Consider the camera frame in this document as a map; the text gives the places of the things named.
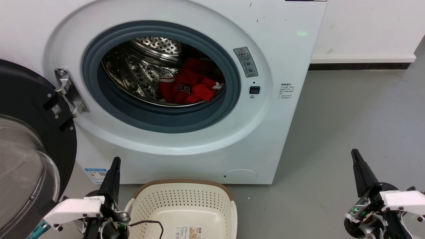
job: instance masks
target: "gray floor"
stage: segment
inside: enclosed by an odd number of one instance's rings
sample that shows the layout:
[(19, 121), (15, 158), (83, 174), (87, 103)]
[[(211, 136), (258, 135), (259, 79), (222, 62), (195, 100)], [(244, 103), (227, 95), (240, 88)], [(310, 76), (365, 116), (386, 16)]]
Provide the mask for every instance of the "gray floor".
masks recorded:
[[(344, 213), (357, 194), (350, 150), (382, 182), (425, 190), (425, 41), (406, 71), (309, 72), (272, 185), (229, 185), (238, 239), (349, 239)], [(125, 206), (139, 185), (122, 185)], [(96, 189), (79, 166), (66, 195)], [(411, 232), (424, 224), (406, 216)], [(81, 238), (72, 226), (43, 238)]]

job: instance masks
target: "open door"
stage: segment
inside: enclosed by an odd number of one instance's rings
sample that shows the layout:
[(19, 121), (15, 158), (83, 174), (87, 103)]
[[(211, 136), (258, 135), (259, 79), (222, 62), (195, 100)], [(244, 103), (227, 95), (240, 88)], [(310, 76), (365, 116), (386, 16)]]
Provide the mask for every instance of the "open door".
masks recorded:
[(61, 95), (37, 73), (0, 60), (0, 238), (26, 238), (71, 177), (77, 137)]

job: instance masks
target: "qr code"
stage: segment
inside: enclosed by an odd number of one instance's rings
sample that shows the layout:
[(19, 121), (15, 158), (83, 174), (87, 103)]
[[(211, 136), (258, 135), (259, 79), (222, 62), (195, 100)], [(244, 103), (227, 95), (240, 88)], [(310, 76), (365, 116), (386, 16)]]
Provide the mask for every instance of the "qr code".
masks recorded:
[(55, 105), (55, 106), (52, 108), (52, 111), (53, 111), (53, 113), (54, 113), (55, 115), (57, 115), (57, 114), (59, 114), (59, 113), (62, 111), (62, 109), (59, 107), (59, 105)]

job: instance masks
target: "warning label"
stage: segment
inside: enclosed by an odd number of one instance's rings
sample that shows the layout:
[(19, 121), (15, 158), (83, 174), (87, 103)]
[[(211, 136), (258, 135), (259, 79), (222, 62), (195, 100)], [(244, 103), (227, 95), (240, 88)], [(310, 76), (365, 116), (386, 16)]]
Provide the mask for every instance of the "warning label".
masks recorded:
[(239, 59), (239, 62), (244, 68), (246, 77), (256, 77), (258, 76), (257, 67), (255, 66), (254, 60), (251, 56), (247, 47), (235, 48), (233, 49), (236, 56)]
[(93, 180), (93, 182), (96, 184), (102, 184), (106, 173), (108, 172), (104, 168), (85, 168), (84, 170), (87, 172), (91, 180)]
[(278, 99), (291, 99), (292, 94), (294, 93), (294, 89), (295, 89), (295, 86), (292, 86), (291, 83), (280, 84)]

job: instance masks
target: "white laundry basket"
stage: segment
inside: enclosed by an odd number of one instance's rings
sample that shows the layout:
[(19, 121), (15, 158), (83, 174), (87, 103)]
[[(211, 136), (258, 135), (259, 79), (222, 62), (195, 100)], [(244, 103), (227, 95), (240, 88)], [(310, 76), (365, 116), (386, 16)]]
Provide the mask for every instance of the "white laundry basket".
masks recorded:
[[(162, 239), (236, 239), (238, 216), (229, 190), (220, 183), (171, 179), (143, 185), (126, 208), (131, 222), (160, 221)], [(144, 223), (130, 239), (158, 239), (161, 228)]]

